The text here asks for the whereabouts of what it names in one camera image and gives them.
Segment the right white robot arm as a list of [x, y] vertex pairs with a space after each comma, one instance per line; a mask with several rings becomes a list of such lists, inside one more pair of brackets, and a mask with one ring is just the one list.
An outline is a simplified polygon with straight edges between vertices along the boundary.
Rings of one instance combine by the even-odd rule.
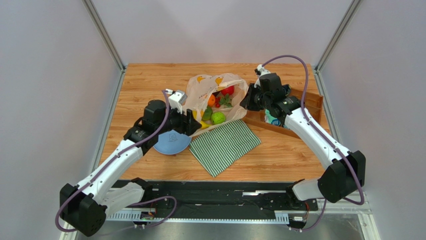
[[248, 111], [269, 111], [312, 150], [324, 168], [321, 177], [299, 180], [286, 192], [297, 201], [325, 199], [331, 203], [346, 199], [355, 191], [361, 192], [366, 168], [364, 154], [351, 151], [335, 140], [290, 91], [276, 73], [262, 73], [256, 83], [249, 85], [240, 103]]

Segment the red pomegranate fruit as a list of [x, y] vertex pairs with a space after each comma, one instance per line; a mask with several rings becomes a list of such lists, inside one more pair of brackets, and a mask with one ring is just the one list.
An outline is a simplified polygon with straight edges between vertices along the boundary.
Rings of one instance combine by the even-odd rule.
[[231, 85], [227, 88], [222, 89], [220, 92], [224, 96], [226, 96], [226, 95], [232, 96], [235, 92], [235, 87], [233, 85]]

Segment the cherry sprig with leaves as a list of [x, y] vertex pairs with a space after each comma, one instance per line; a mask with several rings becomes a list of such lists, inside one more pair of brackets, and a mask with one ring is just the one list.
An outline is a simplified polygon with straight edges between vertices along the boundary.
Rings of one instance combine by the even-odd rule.
[[215, 98], [214, 106], [216, 108], [220, 108], [220, 107], [231, 108], [233, 106], [231, 96], [229, 94], [217, 96]]

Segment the translucent banana print plastic bag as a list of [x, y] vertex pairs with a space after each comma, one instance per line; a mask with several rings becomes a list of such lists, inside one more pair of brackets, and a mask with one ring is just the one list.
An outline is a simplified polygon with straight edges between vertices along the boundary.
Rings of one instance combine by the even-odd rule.
[[213, 93], [220, 92], [228, 87], [234, 87], [234, 93], [229, 96], [230, 107], [222, 106], [213, 108], [214, 112], [222, 112], [225, 115], [225, 123], [240, 120], [247, 110], [240, 106], [249, 90], [248, 83], [240, 76], [233, 73], [223, 73], [220, 75], [201, 74], [190, 78], [186, 86], [187, 99], [183, 109], [190, 109], [196, 113], [195, 119], [203, 124], [202, 114], [208, 106], [208, 100]]

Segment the orange fruit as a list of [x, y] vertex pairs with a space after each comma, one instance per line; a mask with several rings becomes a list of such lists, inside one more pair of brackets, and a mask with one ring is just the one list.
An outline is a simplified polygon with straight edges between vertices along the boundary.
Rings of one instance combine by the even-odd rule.
[[216, 96], [215, 96], [214, 94], [211, 94], [211, 95], [210, 95], [210, 97], [209, 97], [209, 99], [208, 99], [208, 102], [207, 102], [207, 105], [208, 105], [210, 108], [213, 108], [213, 107], [216, 105]]

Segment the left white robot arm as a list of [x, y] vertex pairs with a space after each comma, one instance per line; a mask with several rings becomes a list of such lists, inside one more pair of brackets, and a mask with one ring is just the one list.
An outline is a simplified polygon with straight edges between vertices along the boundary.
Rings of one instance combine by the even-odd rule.
[[149, 101], [143, 116], [98, 168], [76, 185], [67, 183], [62, 187], [56, 227], [62, 232], [79, 231], [87, 237], [97, 233], [109, 216], [139, 203], [145, 192], [152, 189], [146, 181], [136, 178], [124, 187], [110, 190], [119, 177], [158, 142], [159, 135], [176, 131], [190, 136], [201, 127], [192, 110], [172, 108], [168, 100]]

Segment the yellow banana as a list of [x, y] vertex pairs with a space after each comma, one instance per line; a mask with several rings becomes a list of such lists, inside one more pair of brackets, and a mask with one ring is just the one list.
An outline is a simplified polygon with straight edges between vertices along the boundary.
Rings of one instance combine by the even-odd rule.
[[[196, 120], [197, 119], [197, 111], [193, 110], [192, 115], [193, 115], [193, 118]], [[207, 129], [207, 128], [211, 127], [210, 124], [206, 123], [203, 120], [198, 120], [198, 122], [201, 124], [201, 129]]]

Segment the light green fruit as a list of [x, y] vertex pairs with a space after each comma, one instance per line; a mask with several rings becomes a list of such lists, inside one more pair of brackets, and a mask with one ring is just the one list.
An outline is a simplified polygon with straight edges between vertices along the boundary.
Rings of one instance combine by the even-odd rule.
[[214, 112], [212, 113], [210, 120], [213, 125], [220, 125], [226, 121], [226, 116], [223, 112]]

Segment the dark green mango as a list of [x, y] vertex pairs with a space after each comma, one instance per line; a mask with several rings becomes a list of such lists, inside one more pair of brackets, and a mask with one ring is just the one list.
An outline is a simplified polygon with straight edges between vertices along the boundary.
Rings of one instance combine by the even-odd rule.
[[210, 121], [213, 114], [213, 109], [210, 106], [207, 106], [205, 111], [203, 112], [202, 121]]

